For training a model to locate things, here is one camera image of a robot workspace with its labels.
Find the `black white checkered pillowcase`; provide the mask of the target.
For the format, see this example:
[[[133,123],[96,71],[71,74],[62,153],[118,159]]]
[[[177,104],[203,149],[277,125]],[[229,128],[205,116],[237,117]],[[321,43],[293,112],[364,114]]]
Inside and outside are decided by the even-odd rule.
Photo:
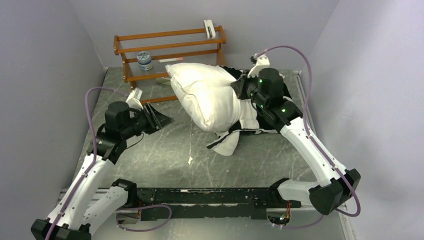
[[[217,87],[209,90],[206,97],[206,131],[217,139],[206,148],[222,156],[233,155],[241,135],[261,133],[276,134],[277,131],[259,116],[259,107],[249,100],[237,98],[231,83],[243,73],[241,69],[217,66],[220,75]]]

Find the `white pillow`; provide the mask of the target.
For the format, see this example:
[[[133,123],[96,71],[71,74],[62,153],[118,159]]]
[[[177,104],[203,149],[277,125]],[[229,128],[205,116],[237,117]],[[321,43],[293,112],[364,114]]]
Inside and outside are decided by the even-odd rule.
[[[171,87],[193,122],[207,132],[228,130],[242,117],[242,103],[231,83],[241,69],[203,63],[165,66]]]

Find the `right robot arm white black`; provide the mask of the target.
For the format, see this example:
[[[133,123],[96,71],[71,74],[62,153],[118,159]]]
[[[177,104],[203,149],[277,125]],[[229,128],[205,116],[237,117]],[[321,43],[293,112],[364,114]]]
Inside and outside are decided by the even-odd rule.
[[[273,184],[269,199],[275,207],[298,201],[329,215],[350,198],[358,200],[355,191],[360,173],[347,169],[330,154],[302,111],[284,96],[284,80],[276,69],[266,67],[255,77],[242,73],[230,86],[238,99],[248,100],[258,115],[295,147],[316,178],[315,182],[283,178]]]

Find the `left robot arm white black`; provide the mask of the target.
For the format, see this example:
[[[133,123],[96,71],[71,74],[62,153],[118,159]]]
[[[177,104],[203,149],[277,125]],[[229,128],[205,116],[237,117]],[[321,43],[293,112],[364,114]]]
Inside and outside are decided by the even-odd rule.
[[[46,219],[36,219],[31,233],[37,240],[90,240],[98,228],[121,207],[140,203],[137,185],[116,180],[94,204],[90,204],[101,181],[127,149],[127,140],[151,135],[174,119],[150,103],[115,101],[104,113],[105,122],[92,141],[83,165],[70,188]]]

